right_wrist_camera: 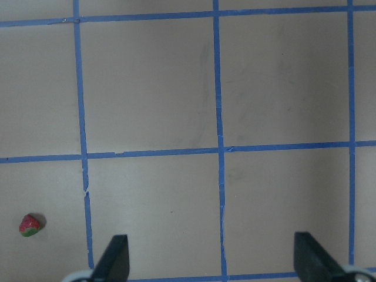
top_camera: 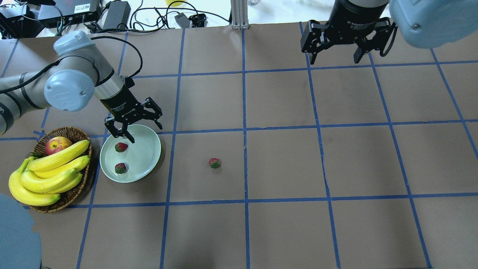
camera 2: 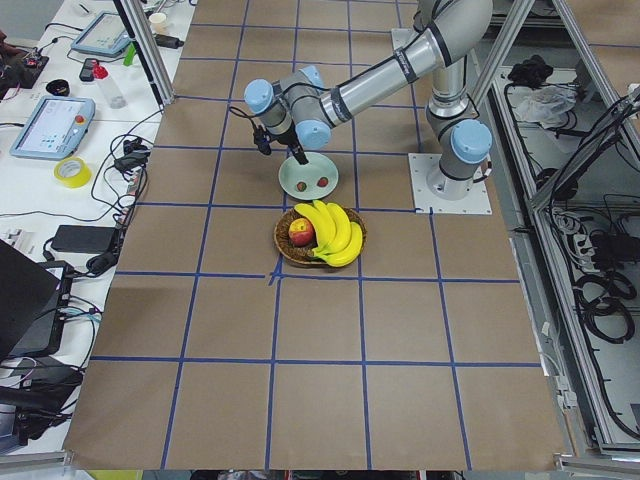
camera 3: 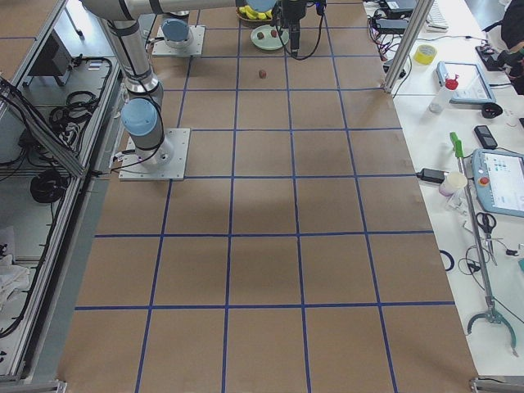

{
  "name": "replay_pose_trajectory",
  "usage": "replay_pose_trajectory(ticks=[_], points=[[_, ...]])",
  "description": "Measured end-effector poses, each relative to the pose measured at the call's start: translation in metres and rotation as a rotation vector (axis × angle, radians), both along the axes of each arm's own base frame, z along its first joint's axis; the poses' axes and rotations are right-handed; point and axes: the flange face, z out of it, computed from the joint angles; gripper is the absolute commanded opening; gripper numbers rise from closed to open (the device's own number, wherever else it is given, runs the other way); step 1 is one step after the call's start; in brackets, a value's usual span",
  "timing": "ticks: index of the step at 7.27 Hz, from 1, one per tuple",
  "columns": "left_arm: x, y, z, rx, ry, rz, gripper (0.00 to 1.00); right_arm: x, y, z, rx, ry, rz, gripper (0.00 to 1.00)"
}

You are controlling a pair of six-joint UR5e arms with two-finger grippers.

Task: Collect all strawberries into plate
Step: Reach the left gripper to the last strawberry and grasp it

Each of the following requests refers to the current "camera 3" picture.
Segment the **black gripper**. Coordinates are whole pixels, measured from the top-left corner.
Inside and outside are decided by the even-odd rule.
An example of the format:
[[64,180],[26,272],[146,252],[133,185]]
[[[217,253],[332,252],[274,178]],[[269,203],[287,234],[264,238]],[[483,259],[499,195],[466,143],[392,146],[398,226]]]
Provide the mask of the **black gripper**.
[[300,51],[300,20],[305,17],[306,8],[306,0],[281,1],[282,26],[288,29],[293,56],[297,56]]

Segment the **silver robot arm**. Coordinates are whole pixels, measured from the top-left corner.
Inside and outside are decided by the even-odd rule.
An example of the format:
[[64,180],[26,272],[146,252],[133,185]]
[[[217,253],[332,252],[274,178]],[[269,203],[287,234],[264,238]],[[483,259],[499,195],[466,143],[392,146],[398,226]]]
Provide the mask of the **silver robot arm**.
[[[300,21],[305,17],[310,1],[241,1],[241,4],[238,10],[244,10],[248,17],[257,16],[260,19],[265,15],[265,18],[270,20],[273,28],[271,34],[278,38],[280,42],[278,46],[282,47],[289,56],[303,61],[316,51],[318,43],[309,55],[298,57]],[[168,18],[162,23],[161,28],[165,41],[172,47],[178,44],[185,45],[192,40],[190,26],[183,19]]]
[[100,21],[104,34],[122,67],[124,85],[129,95],[140,97],[152,95],[160,87],[160,81],[152,69],[144,48],[138,18],[146,14],[164,15],[179,11],[205,10],[225,7],[250,6],[256,11],[267,11],[275,1],[229,1],[229,0],[136,0],[82,2],[87,11]]

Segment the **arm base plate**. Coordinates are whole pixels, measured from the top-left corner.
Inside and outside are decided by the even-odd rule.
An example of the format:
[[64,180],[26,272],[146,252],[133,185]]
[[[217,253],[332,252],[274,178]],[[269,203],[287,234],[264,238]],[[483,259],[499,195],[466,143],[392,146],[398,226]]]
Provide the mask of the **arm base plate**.
[[166,21],[158,30],[151,54],[153,56],[200,56],[206,28],[203,25],[187,25],[174,20]]
[[119,172],[119,179],[121,181],[183,180],[190,136],[190,129],[165,129],[165,140],[151,159],[140,163],[140,158],[147,158],[145,152],[140,150],[138,155],[134,152],[124,157],[122,162],[124,168]]

